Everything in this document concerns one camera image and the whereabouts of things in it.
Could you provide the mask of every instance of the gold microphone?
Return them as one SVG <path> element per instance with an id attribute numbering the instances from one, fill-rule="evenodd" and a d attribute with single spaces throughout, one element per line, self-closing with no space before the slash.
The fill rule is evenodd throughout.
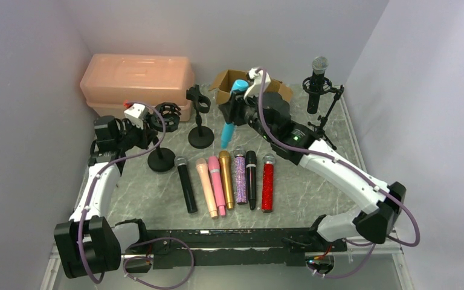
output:
<path id="1" fill-rule="evenodd" d="M 225 193 L 227 209 L 234 209 L 234 189 L 232 188 L 232 177 L 230 176 L 230 154 L 223 150 L 218 155 L 219 165 L 221 166 L 221 183 Z"/>

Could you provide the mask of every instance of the plastic bin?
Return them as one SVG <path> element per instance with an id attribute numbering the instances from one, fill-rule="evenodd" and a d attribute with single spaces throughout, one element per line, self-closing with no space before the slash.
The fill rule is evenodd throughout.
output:
<path id="1" fill-rule="evenodd" d="M 101 116 L 124 118 L 125 101 L 172 102 L 181 108 L 181 121 L 188 121 L 192 102 L 185 92 L 194 83 L 187 57 L 95 54 L 80 86 L 88 106 Z"/>

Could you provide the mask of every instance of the red microphone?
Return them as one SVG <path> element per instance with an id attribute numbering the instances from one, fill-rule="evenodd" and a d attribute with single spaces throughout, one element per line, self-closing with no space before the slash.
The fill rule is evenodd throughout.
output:
<path id="1" fill-rule="evenodd" d="M 275 156 L 266 154 L 262 158 L 264 162 L 264 174 L 262 176 L 262 212 L 270 213 L 273 211 L 273 176 Z"/>

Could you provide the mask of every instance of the marble surface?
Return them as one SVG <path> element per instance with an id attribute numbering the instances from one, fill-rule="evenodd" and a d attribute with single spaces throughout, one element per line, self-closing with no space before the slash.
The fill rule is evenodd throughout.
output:
<path id="1" fill-rule="evenodd" d="M 306 113 L 308 95 L 300 85 L 290 86 L 294 96 L 290 102 L 292 119 L 306 124 L 309 120 L 316 123 L 317 115 Z M 211 98 L 212 106 L 208 114 L 202 115 L 203 124 L 214 131 L 215 141 L 206 149 L 195 149 L 189 145 L 187 134 L 195 127 L 195 115 L 187 123 L 181 123 L 176 132 L 168 133 L 161 147 L 168 147 L 175 155 L 186 156 L 189 160 L 190 176 L 198 206 L 198 212 L 188 214 L 178 176 L 174 168 L 166 173 L 155 173 L 147 164 L 147 155 L 127 160 L 123 176 L 112 196 L 108 221 L 111 225 L 125 219 L 142 218 L 147 229 L 214 229 L 214 228 L 280 228 L 309 227 L 321 214 L 338 214 L 354 207 L 344 193 L 324 178 L 289 161 L 277 157 L 275 165 L 274 211 L 263 213 L 260 210 L 262 192 L 262 157 L 272 150 L 260 135 L 247 125 L 237 127 L 234 138 L 227 150 L 232 151 L 241 145 L 246 150 L 254 150 L 260 161 L 257 169 L 257 210 L 247 205 L 237 205 L 227 210 L 226 217 L 211 219 L 202 190 L 195 161 L 208 158 L 220 151 L 220 137 L 223 117 L 215 104 L 215 91 L 209 91 L 208 85 L 202 85 L 201 91 Z M 325 113 L 332 102 L 332 94 L 321 97 L 319 113 Z M 340 103 L 337 103 L 330 115 L 326 132 L 337 152 L 359 165 L 358 157 L 350 137 L 346 116 Z M 139 152 L 132 149 L 127 154 Z"/>

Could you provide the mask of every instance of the microphone holder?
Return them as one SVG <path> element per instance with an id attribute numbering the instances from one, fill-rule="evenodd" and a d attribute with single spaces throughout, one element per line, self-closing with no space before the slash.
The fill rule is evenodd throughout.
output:
<path id="1" fill-rule="evenodd" d="M 181 108 L 174 103 L 162 103 L 155 107 L 157 111 L 163 116 L 163 120 L 159 120 L 157 115 L 148 113 L 146 117 L 146 123 L 149 125 L 149 129 L 146 130 L 147 138 L 152 140 L 152 144 L 159 142 L 157 132 L 163 131 L 164 122 L 166 126 L 166 132 L 173 132 L 179 127 L 179 120 L 181 115 Z M 166 172 L 175 166 L 175 153 L 168 148 L 161 146 L 149 154 L 147 163 L 155 172 Z"/>
<path id="2" fill-rule="evenodd" d="M 335 95 L 333 96 L 333 102 L 330 105 L 330 107 L 328 108 L 328 111 L 326 112 L 326 115 L 324 117 L 321 116 L 321 115 L 319 115 L 317 117 L 317 120 L 320 121 L 320 124 L 315 125 L 315 124 L 312 124 L 311 122 L 308 122 L 307 125 L 312 127 L 312 130 L 317 135 L 318 140 L 323 139 L 328 144 L 330 144 L 330 147 L 333 150 L 337 150 L 337 146 L 335 146 L 333 144 L 332 140 L 330 140 L 330 138 L 328 138 L 328 136 L 326 135 L 326 133 L 324 131 L 324 127 L 325 127 L 326 123 L 328 122 L 328 117 L 330 117 L 330 113 L 332 112 L 332 109 L 334 108 L 335 104 L 337 103 L 338 100 L 340 100 L 342 94 L 344 93 L 344 86 L 341 85 L 341 87 L 339 89 L 334 88 L 332 82 L 328 78 L 325 77 L 324 78 L 324 85 L 328 86 L 328 88 L 327 89 L 325 89 L 324 87 L 319 88 L 318 91 L 316 92 L 316 91 L 313 91 L 313 89 L 311 89 L 310 80 L 311 80 L 311 78 L 308 77 L 308 78 L 304 79 L 303 83 L 301 84 L 302 87 L 303 87 L 303 90 L 307 94 L 309 94 L 309 95 L 318 94 L 319 96 L 321 96 L 323 94 L 333 92 Z"/>
<path id="3" fill-rule="evenodd" d="M 193 107 L 196 111 L 196 127 L 189 131 L 187 140 L 191 146 L 197 149 L 207 148 L 213 144 L 214 133 L 209 127 L 202 125 L 202 116 L 200 116 L 200 113 L 209 113 L 211 100 L 202 95 L 199 85 L 192 86 L 186 91 L 186 99 L 193 102 Z"/>

